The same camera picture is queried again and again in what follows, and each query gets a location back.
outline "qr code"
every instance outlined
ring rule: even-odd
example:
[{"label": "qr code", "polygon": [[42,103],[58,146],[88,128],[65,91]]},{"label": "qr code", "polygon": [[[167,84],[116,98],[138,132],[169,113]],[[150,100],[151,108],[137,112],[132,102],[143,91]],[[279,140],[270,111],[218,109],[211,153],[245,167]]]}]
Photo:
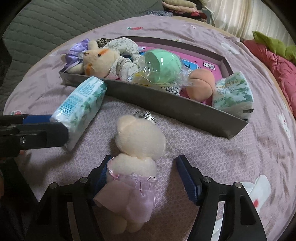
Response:
[{"label": "qr code", "polygon": [[166,87],[165,90],[167,92],[173,93],[175,95],[179,95],[179,88],[178,87]]},{"label": "qr code", "polygon": [[216,70],[215,65],[203,62],[203,66],[212,70]]}]

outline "folded clothes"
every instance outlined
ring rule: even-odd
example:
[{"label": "folded clothes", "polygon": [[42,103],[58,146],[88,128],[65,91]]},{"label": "folded clothes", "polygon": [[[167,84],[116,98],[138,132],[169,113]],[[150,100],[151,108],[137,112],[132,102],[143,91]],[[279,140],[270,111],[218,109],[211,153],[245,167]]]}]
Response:
[{"label": "folded clothes", "polygon": [[166,12],[173,13],[174,16],[181,16],[186,18],[195,19],[197,21],[201,22],[207,22],[207,16],[202,11],[196,11],[196,12],[179,12],[173,9],[164,8]]},{"label": "folded clothes", "polygon": [[196,4],[190,1],[185,0],[163,0],[163,2],[174,5],[174,6],[181,6],[181,7],[196,7]]},{"label": "folded clothes", "polygon": [[180,12],[197,12],[197,8],[195,7],[182,7],[182,6],[174,6],[163,2],[163,6],[165,8],[173,9]]},{"label": "folded clothes", "polygon": [[163,16],[163,17],[172,17],[172,12],[166,12],[166,11],[148,11],[146,15],[156,15],[156,16]]}]

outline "blue gripper pad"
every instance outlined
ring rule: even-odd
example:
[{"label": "blue gripper pad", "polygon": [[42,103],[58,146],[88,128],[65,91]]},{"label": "blue gripper pad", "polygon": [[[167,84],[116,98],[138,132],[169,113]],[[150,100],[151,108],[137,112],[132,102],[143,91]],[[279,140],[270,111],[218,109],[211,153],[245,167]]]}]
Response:
[{"label": "blue gripper pad", "polygon": [[104,169],[102,170],[101,176],[100,176],[98,182],[96,183],[94,195],[96,195],[103,188],[103,186],[106,185],[106,183],[107,183],[106,173],[107,173],[107,164],[105,165]]},{"label": "blue gripper pad", "polygon": [[22,120],[23,124],[48,123],[52,115],[28,115]]},{"label": "blue gripper pad", "polygon": [[176,163],[177,163],[177,170],[182,179],[182,182],[187,192],[187,195],[189,197],[189,200],[196,204],[197,203],[196,185],[194,184],[190,174],[188,173],[181,157],[178,157],[176,159]]}]

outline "barcode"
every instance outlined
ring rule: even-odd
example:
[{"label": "barcode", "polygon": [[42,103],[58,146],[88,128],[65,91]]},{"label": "barcode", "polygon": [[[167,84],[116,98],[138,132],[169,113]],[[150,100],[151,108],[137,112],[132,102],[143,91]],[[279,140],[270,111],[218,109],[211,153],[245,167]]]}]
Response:
[{"label": "barcode", "polygon": [[63,115],[70,116],[73,110],[78,106],[81,105],[83,99],[75,94],[70,95],[65,102],[61,106],[61,111]]},{"label": "barcode", "polygon": [[166,87],[165,90],[167,92],[173,93],[175,95],[179,95],[179,88],[178,87]]}]

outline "silver keychain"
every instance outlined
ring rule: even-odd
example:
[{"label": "silver keychain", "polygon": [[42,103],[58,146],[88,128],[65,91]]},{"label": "silver keychain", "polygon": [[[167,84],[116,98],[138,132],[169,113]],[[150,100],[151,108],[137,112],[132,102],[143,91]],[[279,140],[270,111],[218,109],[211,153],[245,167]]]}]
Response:
[{"label": "silver keychain", "polygon": [[140,119],[149,120],[155,124],[155,118],[151,115],[150,111],[138,110],[134,116]]}]

